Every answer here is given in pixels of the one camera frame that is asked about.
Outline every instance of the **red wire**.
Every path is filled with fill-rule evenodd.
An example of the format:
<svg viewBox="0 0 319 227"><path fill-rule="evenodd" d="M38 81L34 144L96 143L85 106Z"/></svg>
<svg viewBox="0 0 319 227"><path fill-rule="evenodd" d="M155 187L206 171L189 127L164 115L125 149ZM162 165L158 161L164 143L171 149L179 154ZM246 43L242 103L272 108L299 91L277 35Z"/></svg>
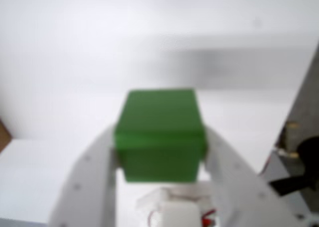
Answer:
<svg viewBox="0 0 319 227"><path fill-rule="evenodd" d="M202 219L206 218L207 216L216 213L216 210L210 210L208 212L206 212L205 214L202 215Z"/></svg>
<svg viewBox="0 0 319 227"><path fill-rule="evenodd" d="M210 219L203 219L202 220L203 227L208 227L211 225L211 223L212 223L212 220L210 220Z"/></svg>

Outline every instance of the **white plastic part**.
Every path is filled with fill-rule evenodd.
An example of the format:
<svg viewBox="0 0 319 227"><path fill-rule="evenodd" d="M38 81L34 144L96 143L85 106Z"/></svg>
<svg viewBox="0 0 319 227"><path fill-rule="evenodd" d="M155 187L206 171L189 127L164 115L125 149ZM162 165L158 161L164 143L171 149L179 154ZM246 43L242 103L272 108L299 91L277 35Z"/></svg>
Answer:
<svg viewBox="0 0 319 227"><path fill-rule="evenodd" d="M162 203L156 227L201 227L198 205L188 201Z"/></svg>
<svg viewBox="0 0 319 227"><path fill-rule="evenodd" d="M213 209L213 191L210 181L199 181L187 184L170 184L157 188L139 198L136 209L139 216L139 227L157 225L164 202L193 202L203 215Z"/></svg>
<svg viewBox="0 0 319 227"><path fill-rule="evenodd" d="M222 227L299 227L304 224L233 148L207 128L206 168Z"/></svg>
<svg viewBox="0 0 319 227"><path fill-rule="evenodd" d="M77 161L63 187L49 227L114 227L115 169L112 128Z"/></svg>

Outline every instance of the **green cube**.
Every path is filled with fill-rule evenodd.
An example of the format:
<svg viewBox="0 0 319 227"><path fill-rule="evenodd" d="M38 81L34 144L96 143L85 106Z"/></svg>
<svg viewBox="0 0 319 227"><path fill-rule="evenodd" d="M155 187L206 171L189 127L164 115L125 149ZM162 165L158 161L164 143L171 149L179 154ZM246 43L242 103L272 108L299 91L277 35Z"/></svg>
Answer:
<svg viewBox="0 0 319 227"><path fill-rule="evenodd" d="M115 144L127 181L196 181L206 138L194 91L131 91Z"/></svg>

